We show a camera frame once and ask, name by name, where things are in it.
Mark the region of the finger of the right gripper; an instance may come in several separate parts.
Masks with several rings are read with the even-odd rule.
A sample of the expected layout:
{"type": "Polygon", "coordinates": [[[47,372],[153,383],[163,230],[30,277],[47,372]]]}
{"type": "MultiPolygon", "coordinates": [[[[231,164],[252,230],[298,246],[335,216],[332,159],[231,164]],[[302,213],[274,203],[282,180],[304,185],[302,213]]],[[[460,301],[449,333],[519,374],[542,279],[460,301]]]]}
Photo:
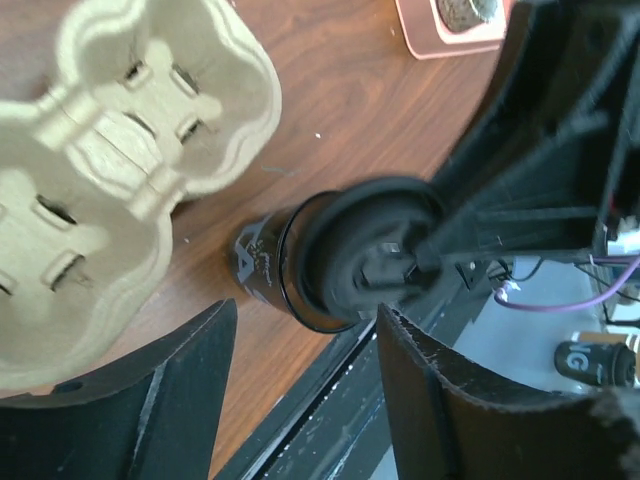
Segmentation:
{"type": "Polygon", "coordinates": [[[520,1],[487,92],[432,178],[423,270],[605,253],[625,208],[625,5],[520,1]]]}

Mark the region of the black coffee cup lid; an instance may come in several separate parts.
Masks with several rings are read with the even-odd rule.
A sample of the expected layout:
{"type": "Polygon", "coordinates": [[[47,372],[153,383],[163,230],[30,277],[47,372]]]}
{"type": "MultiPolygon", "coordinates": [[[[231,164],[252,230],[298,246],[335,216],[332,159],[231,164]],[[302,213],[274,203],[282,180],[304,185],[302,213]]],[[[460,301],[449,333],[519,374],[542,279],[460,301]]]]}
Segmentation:
{"type": "Polygon", "coordinates": [[[440,198],[417,178],[378,177],[339,191],[300,238],[296,285],[302,298],[355,323],[380,303],[424,296],[442,269],[420,269],[416,249],[441,216],[440,198]]]}

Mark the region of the cardboard two-cup carrier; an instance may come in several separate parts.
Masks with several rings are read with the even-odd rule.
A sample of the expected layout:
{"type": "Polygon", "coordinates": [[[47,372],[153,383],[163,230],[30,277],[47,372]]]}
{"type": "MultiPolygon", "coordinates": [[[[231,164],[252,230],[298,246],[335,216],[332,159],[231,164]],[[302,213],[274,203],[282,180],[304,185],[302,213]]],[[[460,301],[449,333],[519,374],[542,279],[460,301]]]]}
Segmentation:
{"type": "Polygon", "coordinates": [[[226,1],[83,1],[56,71],[1,105],[1,386],[98,360],[164,277],[171,212],[236,181],[274,134],[274,65],[226,1]]]}

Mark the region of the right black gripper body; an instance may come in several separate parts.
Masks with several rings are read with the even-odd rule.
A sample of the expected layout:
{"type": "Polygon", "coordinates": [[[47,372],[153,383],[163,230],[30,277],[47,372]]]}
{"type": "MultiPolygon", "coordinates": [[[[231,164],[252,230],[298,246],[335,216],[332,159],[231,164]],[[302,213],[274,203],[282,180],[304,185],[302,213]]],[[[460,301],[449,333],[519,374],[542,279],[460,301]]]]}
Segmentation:
{"type": "Polygon", "coordinates": [[[639,214],[639,3],[597,1],[589,45],[604,59],[606,85],[597,109],[607,114],[607,145],[594,155],[597,195],[595,240],[618,235],[619,221],[639,214]]]}

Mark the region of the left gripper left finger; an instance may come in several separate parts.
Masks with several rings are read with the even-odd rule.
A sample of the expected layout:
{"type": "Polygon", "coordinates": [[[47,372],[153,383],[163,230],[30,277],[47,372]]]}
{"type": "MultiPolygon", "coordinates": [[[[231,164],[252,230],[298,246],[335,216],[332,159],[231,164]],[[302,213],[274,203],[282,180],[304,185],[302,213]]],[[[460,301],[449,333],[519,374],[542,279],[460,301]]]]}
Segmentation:
{"type": "Polygon", "coordinates": [[[48,395],[3,399],[2,478],[207,478],[236,328],[223,300],[48,395]]]}

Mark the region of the black coffee cup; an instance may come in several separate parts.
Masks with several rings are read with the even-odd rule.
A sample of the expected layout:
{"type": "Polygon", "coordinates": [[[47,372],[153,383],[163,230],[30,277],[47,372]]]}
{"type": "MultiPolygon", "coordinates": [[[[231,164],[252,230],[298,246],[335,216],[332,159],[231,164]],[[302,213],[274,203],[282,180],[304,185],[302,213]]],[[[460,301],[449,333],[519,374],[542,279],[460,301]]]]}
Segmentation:
{"type": "Polygon", "coordinates": [[[337,196],[329,190],[240,226],[228,247],[230,272],[250,296],[322,334],[338,334],[354,324],[316,306],[298,283],[301,237],[315,217],[337,196]]]}

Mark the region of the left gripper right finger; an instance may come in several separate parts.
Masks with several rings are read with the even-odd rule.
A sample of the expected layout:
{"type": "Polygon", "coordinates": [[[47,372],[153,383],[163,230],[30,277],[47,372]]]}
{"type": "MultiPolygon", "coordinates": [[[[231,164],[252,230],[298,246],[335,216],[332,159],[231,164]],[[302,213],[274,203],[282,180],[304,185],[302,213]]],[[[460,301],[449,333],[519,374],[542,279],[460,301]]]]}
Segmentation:
{"type": "Polygon", "coordinates": [[[376,330],[399,478],[638,478],[638,391],[531,388],[466,358],[386,305],[376,330]]]}

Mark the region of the orange plastic tray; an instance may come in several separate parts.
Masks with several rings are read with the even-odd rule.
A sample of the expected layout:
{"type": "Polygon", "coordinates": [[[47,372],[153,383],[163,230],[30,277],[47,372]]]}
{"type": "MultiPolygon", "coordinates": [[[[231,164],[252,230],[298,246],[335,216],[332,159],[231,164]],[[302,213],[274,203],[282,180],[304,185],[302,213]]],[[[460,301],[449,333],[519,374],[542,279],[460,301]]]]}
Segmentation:
{"type": "Polygon", "coordinates": [[[405,44],[417,60],[457,57],[498,50],[503,42],[514,1],[499,1],[489,22],[462,32],[451,31],[436,1],[396,1],[405,44]]]}

